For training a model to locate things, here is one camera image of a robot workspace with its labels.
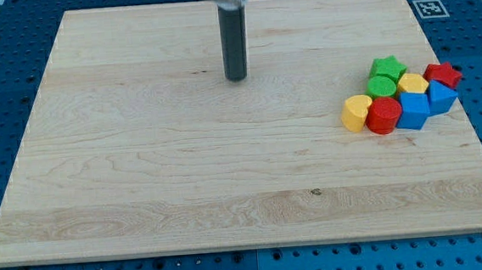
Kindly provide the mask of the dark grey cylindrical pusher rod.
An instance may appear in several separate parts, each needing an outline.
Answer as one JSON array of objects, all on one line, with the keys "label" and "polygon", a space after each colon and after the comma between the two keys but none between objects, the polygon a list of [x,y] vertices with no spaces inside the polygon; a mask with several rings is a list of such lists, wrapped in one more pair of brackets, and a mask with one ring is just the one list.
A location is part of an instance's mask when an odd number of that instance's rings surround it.
[{"label": "dark grey cylindrical pusher rod", "polygon": [[248,73],[245,8],[226,7],[224,4],[219,4],[217,8],[225,77],[231,82],[240,82]]}]

